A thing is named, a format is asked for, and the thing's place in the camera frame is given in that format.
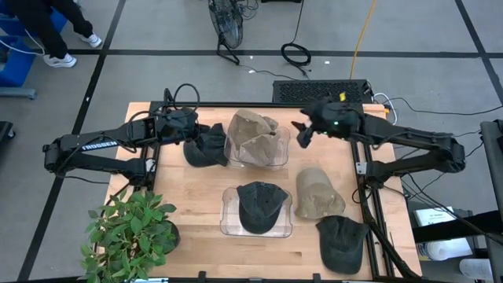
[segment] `wooden tabletop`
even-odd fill
[[[133,114],[148,110],[148,102],[132,102],[126,120]],[[365,112],[385,117],[382,105],[364,105]],[[369,280],[367,247],[363,248],[362,268],[357,274],[346,275],[332,272],[323,266],[320,256],[319,235],[315,224],[295,217],[292,235],[275,239],[263,237],[232,237],[219,228],[222,194],[229,187],[263,181],[276,184],[290,192],[293,205],[297,205],[296,175],[311,166],[321,167],[330,177],[334,189],[346,202],[344,216],[362,222],[359,204],[351,200],[357,187],[354,161],[349,142],[337,138],[328,139],[315,135],[307,149],[301,149],[295,140],[297,131],[291,121],[307,120],[295,108],[252,108],[263,116],[269,116],[287,127],[291,133],[288,163],[280,170],[268,171],[250,168],[213,166],[191,167],[183,156],[181,145],[165,145],[160,151],[154,193],[163,194],[163,202],[176,205],[178,210],[170,220],[180,229],[182,241],[169,255],[164,266],[154,268],[151,277],[197,277],[199,271],[207,271],[207,277],[270,279],[311,279],[319,273],[322,279]],[[229,125],[237,108],[199,108],[199,122],[206,125],[223,123]],[[117,159],[136,157],[119,148]],[[389,162],[395,159],[393,148],[385,144],[373,151],[373,159]],[[122,175],[113,175],[107,196],[121,188],[127,180]],[[391,178],[386,186],[402,191],[399,178]],[[421,274],[416,246],[402,196],[386,189],[380,191],[380,199],[387,223],[387,231],[400,256],[410,268]],[[385,274],[382,250],[376,247],[380,274]]]

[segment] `white sneaker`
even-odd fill
[[[68,53],[64,55],[63,59],[44,55],[44,61],[53,68],[71,68],[77,64],[77,58]]]
[[[79,35],[80,39],[84,42],[87,42],[89,43],[89,45],[93,48],[96,48],[98,46],[101,45],[101,43],[103,42],[97,35],[95,34],[92,34],[90,37],[88,37],[87,39],[85,37],[83,37],[82,35]]]

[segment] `crumpled beige hat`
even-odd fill
[[[279,140],[276,129],[275,120],[246,109],[238,110],[227,131],[232,142],[231,156],[236,156],[243,164],[259,167],[271,164]]]
[[[336,192],[327,174],[318,167],[309,167],[297,174],[296,215],[306,219],[342,215],[346,208],[343,198]]]

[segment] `gray floor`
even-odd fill
[[[105,38],[119,0],[81,0],[85,16]],[[297,43],[309,50],[352,51],[370,0],[307,1]],[[463,0],[487,52],[503,52],[499,0]],[[279,50],[292,40],[299,5],[267,3],[244,23],[240,50]],[[62,32],[69,47],[88,48],[69,24]],[[213,50],[216,36],[204,0],[126,0],[111,50]],[[477,49],[454,0],[381,0],[365,34],[363,51],[462,52]],[[35,59],[26,87],[39,93],[35,101],[0,98],[0,119],[14,122],[17,137],[0,163],[0,281],[16,280],[33,238],[54,177],[43,167],[42,145],[72,131],[95,69],[97,55],[79,55],[73,69],[51,69]],[[301,79],[282,57],[243,56],[242,64]],[[491,59],[503,76],[503,59]],[[312,79],[346,79],[350,57],[313,57]],[[501,104],[480,58],[359,57],[355,78],[368,79],[374,92],[404,97],[414,108],[440,112],[478,112]],[[108,55],[86,115],[83,132],[119,126],[131,101],[160,100],[164,87],[196,85],[202,101],[271,101],[275,78],[250,73],[216,56]],[[192,100],[187,92],[186,100]],[[480,116],[419,114],[396,101],[398,124],[462,134],[478,130]],[[467,149],[479,143],[476,134],[459,139]],[[402,155],[407,150],[397,149]],[[113,156],[113,150],[102,154]],[[105,174],[74,172],[106,181]],[[416,174],[425,185],[436,172]],[[483,149],[468,158],[467,168],[446,175],[427,190],[438,201],[475,213],[496,209]],[[80,275],[79,244],[89,219],[86,211],[102,203],[105,186],[65,180],[30,278]],[[439,268],[424,265],[430,277],[449,279]],[[455,268],[446,268],[455,273]]]

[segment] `baseball cap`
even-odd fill
[[[297,174],[296,215],[306,219],[342,215],[344,199],[333,189],[327,174],[319,167],[309,167]]]
[[[323,218],[316,227],[320,232],[323,264],[341,274],[359,272],[362,267],[363,239],[369,232],[369,226],[337,215]]]
[[[230,122],[229,156],[235,156],[243,164],[264,167],[270,165],[276,156],[280,138],[276,134],[277,122],[246,109],[240,109]]]
[[[202,132],[195,141],[183,144],[183,154],[187,162],[194,167],[208,167],[216,164],[226,166],[229,161],[223,150],[226,133],[221,123]]]
[[[281,205],[288,194],[279,186],[265,182],[252,182],[237,187],[239,220],[250,233],[265,233],[276,224]]]

